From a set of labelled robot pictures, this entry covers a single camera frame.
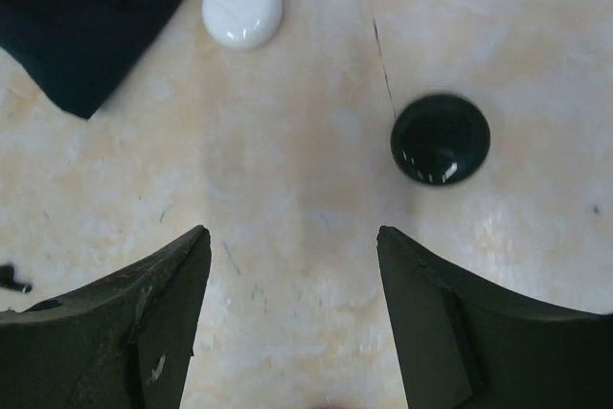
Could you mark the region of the white earbud charging case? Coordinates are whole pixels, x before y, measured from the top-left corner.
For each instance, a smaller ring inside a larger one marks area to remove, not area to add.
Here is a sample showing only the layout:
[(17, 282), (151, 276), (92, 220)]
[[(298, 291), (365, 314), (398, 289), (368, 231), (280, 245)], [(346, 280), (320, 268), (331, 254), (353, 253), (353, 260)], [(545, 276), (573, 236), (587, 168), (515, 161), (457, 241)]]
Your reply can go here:
[(254, 50), (278, 30), (283, 0), (202, 0), (203, 24), (214, 41), (235, 50)]

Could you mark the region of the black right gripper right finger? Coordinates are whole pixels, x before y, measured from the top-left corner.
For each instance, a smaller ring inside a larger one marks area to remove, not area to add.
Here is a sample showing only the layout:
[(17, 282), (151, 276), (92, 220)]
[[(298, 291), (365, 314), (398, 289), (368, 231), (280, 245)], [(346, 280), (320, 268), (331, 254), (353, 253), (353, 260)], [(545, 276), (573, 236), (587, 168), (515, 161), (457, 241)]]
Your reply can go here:
[(612, 318), (513, 292), (383, 226), (377, 254), (412, 408), (608, 408)]

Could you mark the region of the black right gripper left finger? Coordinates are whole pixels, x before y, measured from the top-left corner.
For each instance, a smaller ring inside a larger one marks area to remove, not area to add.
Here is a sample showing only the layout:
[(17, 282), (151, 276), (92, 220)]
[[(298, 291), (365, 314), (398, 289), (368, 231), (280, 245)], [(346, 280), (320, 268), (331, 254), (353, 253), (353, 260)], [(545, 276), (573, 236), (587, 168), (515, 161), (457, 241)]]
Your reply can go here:
[(2, 311), (2, 407), (179, 407), (210, 268), (198, 225), (93, 283)]

